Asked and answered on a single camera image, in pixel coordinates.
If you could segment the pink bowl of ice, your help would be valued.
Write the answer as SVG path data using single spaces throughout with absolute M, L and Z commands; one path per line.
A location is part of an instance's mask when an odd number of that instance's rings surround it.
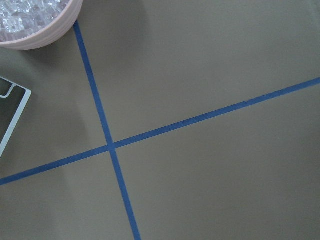
M 2 0 L 0 47 L 34 50 L 63 37 L 76 22 L 82 0 Z

